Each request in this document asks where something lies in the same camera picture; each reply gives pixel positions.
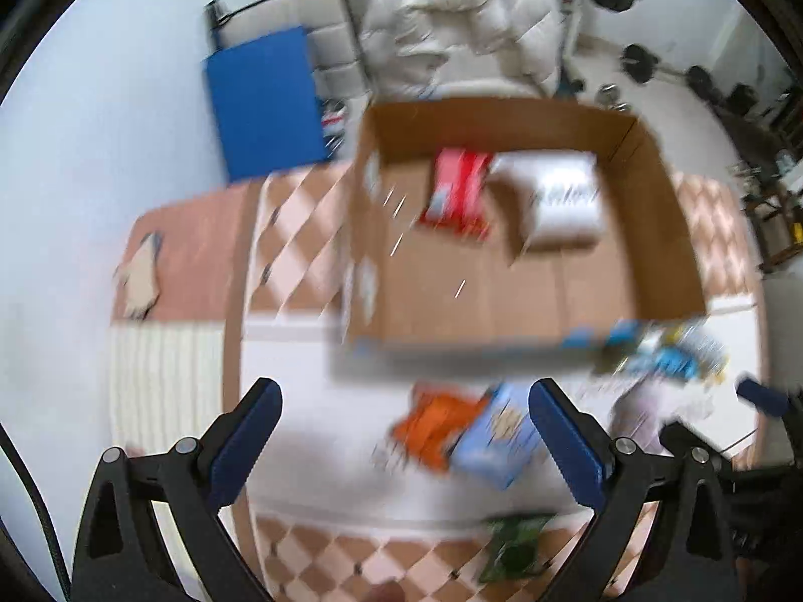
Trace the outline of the brown cardboard box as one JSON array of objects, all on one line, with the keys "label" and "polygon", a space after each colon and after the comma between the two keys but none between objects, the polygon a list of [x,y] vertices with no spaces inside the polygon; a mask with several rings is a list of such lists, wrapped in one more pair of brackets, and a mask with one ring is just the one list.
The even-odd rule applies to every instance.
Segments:
[{"label": "brown cardboard box", "polygon": [[[602,239],[528,250],[520,204],[495,182],[482,241],[422,226],[444,148],[577,149],[595,157]],[[344,334],[382,348],[601,343],[629,322],[701,318],[688,223],[656,138],[634,115],[538,98],[380,102],[363,113],[343,228]]]}]

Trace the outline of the white ONMAX fabric pack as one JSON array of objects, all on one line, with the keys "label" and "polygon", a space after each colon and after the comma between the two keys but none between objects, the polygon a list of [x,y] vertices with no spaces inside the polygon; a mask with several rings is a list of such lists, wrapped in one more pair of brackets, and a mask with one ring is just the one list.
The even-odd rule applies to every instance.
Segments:
[{"label": "white ONMAX fabric pack", "polygon": [[515,192],[524,250],[598,245],[606,231],[596,157],[581,151],[516,151],[493,156],[492,180]]}]

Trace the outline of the small wooden cutout piece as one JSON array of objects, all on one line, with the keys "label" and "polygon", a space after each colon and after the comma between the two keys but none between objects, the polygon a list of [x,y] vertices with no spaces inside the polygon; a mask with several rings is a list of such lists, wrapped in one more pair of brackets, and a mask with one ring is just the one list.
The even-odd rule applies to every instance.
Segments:
[{"label": "small wooden cutout piece", "polygon": [[122,287],[122,316],[125,320],[144,320],[161,296],[157,276],[161,246],[162,235],[158,231],[149,232],[143,236],[132,257],[117,269],[118,284]]}]

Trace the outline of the orange snack packet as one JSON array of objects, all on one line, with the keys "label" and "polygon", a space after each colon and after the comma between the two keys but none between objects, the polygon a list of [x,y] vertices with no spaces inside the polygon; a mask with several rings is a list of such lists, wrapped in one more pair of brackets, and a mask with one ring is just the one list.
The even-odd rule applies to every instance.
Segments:
[{"label": "orange snack packet", "polygon": [[489,405],[490,391],[464,394],[454,387],[418,382],[409,413],[390,427],[388,437],[407,460],[434,473],[447,473],[461,435]]}]

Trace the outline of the blue folder board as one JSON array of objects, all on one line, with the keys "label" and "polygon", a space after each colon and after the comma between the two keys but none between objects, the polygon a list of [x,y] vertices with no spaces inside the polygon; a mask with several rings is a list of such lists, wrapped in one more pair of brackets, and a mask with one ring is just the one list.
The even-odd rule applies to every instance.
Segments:
[{"label": "blue folder board", "polygon": [[231,182],[328,161],[304,29],[219,50],[204,73]]}]

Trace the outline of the chrome dumbbells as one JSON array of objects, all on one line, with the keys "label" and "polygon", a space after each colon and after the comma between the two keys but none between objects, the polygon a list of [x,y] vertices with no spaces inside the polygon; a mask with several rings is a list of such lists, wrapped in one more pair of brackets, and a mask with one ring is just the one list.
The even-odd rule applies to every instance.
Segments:
[{"label": "chrome dumbbells", "polygon": [[619,101],[621,101],[621,90],[615,83],[602,84],[596,91],[595,103],[604,109],[615,109]]}]

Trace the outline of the black barbell on floor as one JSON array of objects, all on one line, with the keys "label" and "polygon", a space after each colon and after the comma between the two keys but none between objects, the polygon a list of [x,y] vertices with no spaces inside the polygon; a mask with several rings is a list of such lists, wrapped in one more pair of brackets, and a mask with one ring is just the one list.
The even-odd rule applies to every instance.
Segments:
[{"label": "black barbell on floor", "polygon": [[746,117],[757,106],[758,92],[749,84],[736,83],[725,94],[713,80],[712,74],[701,65],[692,65],[685,72],[678,72],[673,68],[663,68],[661,64],[663,61],[659,56],[638,44],[627,45],[619,57],[622,71],[641,86],[663,72],[671,78],[681,78],[698,99],[715,110],[725,110],[738,117]]}]

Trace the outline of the green snack packet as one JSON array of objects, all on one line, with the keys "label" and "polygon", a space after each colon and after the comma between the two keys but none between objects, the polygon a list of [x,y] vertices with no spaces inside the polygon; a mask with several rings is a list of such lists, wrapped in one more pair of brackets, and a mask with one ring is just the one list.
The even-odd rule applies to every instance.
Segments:
[{"label": "green snack packet", "polygon": [[486,520],[490,539],[484,548],[486,562],[480,584],[531,579],[546,567],[539,557],[539,541],[553,514],[512,514]]}]

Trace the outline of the blue yellow snack packet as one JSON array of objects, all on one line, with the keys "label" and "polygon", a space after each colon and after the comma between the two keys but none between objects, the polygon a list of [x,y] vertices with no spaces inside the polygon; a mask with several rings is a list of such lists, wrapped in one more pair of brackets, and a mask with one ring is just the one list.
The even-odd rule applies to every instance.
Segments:
[{"label": "blue yellow snack packet", "polygon": [[679,324],[619,322],[607,337],[580,329],[562,341],[572,351],[596,356],[596,374],[659,376],[679,383],[719,385],[730,355],[703,320]]}]

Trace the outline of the white puffer jacket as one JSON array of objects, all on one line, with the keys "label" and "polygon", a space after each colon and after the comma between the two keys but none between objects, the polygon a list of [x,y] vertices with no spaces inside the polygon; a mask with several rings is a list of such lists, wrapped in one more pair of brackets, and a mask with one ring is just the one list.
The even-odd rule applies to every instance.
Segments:
[{"label": "white puffer jacket", "polygon": [[557,91],[557,0],[370,0],[359,42],[375,96],[541,96]]}]

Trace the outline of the red white small box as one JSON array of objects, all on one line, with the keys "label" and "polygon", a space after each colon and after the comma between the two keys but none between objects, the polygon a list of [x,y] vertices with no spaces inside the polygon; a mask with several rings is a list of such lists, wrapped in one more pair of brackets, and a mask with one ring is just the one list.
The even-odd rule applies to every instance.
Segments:
[{"label": "red white small box", "polygon": [[321,126],[325,148],[331,157],[342,147],[346,136],[347,103],[342,99],[325,99],[321,102]]}]

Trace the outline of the red snack packet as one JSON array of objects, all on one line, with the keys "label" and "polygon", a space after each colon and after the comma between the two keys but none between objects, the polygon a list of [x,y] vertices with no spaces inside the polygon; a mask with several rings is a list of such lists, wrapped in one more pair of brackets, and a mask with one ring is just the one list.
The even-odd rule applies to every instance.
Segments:
[{"label": "red snack packet", "polygon": [[483,189],[492,157],[463,148],[442,149],[434,159],[430,196],[418,223],[483,241],[490,231]]}]

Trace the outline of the light blue tissue pack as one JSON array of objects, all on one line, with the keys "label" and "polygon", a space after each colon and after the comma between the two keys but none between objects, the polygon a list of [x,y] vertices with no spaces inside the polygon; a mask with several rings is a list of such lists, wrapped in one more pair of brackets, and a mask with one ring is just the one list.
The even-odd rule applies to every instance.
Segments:
[{"label": "light blue tissue pack", "polygon": [[452,448],[449,464],[505,491],[531,464],[542,438],[529,414],[529,386],[500,383],[487,394],[482,412]]}]

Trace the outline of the white padded chair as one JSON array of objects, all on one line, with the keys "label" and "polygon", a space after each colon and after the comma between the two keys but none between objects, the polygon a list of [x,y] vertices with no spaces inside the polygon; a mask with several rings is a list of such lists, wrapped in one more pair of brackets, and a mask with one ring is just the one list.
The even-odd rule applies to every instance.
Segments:
[{"label": "white padded chair", "polygon": [[257,0],[235,11],[211,0],[204,17],[214,50],[300,27],[320,98],[351,102],[370,96],[347,0]]}]

